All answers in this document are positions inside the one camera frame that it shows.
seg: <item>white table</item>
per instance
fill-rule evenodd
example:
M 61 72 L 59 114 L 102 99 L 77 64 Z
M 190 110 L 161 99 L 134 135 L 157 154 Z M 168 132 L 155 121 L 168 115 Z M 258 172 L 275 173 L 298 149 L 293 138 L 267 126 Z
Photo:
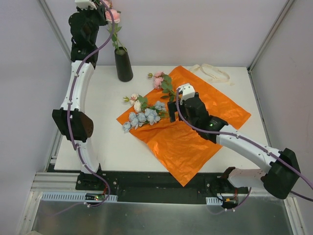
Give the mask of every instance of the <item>white table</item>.
M 86 114 L 94 122 L 93 146 L 103 170 L 167 172 L 145 143 L 130 133 L 124 134 L 116 120 L 129 109 L 124 96 L 132 93 L 146 95 L 153 89 L 149 72 L 164 71 L 169 74 L 173 66 L 133 66 L 134 77 L 130 82 L 120 82 L 115 66 L 97 66 L 91 78 L 86 97 Z M 230 75 L 234 86 L 211 84 L 227 95 L 246 111 L 251 113 L 249 120 L 240 131 L 257 142 L 267 143 L 261 117 L 253 93 L 247 70 L 244 67 L 221 67 Z M 197 76 L 207 78 L 201 72 Z M 229 166 L 242 169 L 258 168 L 254 163 L 236 152 L 223 147 L 200 170 L 200 172 L 224 172 Z M 80 170 L 80 163 L 71 142 L 63 137 L 55 170 Z

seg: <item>light blue hydrangea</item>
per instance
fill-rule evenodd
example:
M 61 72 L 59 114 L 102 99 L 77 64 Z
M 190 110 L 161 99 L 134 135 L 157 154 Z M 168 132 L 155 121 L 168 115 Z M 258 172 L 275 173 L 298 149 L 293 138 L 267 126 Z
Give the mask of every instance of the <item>light blue hydrangea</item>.
M 146 122 L 146 120 L 147 120 L 144 113 L 139 113 L 137 115 L 137 118 L 139 120 L 139 126 L 142 126 Z
M 155 108 L 158 110 L 166 111 L 165 104 L 160 101 L 156 102 Z
M 147 117 L 149 114 L 153 113 L 152 109 L 145 109 L 145 116 Z
M 123 124 L 123 130 L 124 130 L 124 132 L 125 132 L 125 133 L 126 133 L 126 132 L 129 132 L 130 129 L 131 129 L 131 124 L 130 124 L 130 122 L 129 122 L 129 121 L 125 122 L 125 123 Z
M 161 118 L 157 115 L 157 112 L 152 109 L 146 109 L 145 115 L 147 117 L 147 121 L 150 123 L 150 125 L 153 125 L 161 120 Z
M 138 118 L 134 118 L 132 121 L 131 121 L 131 125 L 132 127 L 135 128 L 135 130 L 138 128 L 138 125 L 139 125 L 139 120 Z
M 128 116 L 129 121 L 132 121 L 134 118 L 136 118 L 136 114 L 134 112 L 131 112 Z
M 145 122 L 147 120 L 144 113 L 139 113 L 137 115 L 137 118 L 138 118 L 139 122 Z

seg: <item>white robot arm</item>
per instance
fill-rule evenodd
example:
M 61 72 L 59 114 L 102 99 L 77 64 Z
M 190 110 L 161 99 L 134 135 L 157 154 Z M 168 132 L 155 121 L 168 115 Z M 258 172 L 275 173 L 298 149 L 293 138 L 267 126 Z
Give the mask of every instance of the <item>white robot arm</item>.
M 175 112 L 178 111 L 179 119 L 183 118 L 202 138 L 234 150 L 260 168 L 242 170 L 229 167 L 222 179 L 227 179 L 235 188 L 265 188 L 277 198 L 285 199 L 288 196 L 299 176 L 281 164 L 273 155 L 300 172 L 293 151 L 287 148 L 280 151 L 259 144 L 242 135 L 221 118 L 209 115 L 199 94 L 190 84 L 180 86 L 178 92 L 182 94 L 181 99 L 168 103 L 171 122 L 176 120 Z
M 68 20 L 72 34 L 71 78 L 61 108 L 53 110 L 52 117 L 61 134 L 72 141 L 82 162 L 81 171 L 91 174 L 97 172 L 100 165 L 91 143 L 93 122 L 85 115 L 85 99 L 98 59 L 95 45 L 97 33 L 99 26 L 106 25 L 107 21 L 104 5 L 91 0 L 75 0 L 75 3 L 78 12 Z

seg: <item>white wall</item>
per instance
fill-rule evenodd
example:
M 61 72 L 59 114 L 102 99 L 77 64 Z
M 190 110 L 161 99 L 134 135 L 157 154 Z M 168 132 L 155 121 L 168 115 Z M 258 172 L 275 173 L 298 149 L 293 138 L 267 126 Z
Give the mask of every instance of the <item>white wall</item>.
M 70 63 L 35 0 L 0 3 L 0 234 L 15 235 L 42 170 Z
M 112 0 L 133 65 L 249 66 L 286 0 Z M 74 0 L 46 0 L 70 46 Z M 97 45 L 109 33 L 100 29 Z M 99 65 L 114 65 L 109 43 Z
M 277 31 L 252 79 L 272 145 L 296 152 L 301 172 L 313 181 L 313 1 L 298 0 Z M 313 198 L 298 180 L 295 191 Z M 313 203 L 298 199 L 309 233 Z

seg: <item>metal plate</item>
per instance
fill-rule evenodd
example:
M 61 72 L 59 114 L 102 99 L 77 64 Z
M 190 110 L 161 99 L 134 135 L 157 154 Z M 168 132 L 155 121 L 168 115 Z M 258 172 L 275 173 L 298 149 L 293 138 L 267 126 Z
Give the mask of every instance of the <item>metal plate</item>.
M 39 212 L 53 214 L 72 202 L 41 201 Z M 212 215 L 219 206 L 107 203 L 78 205 L 54 217 L 38 213 L 33 230 L 44 235 L 289 235 L 284 201 L 250 197 L 235 212 Z

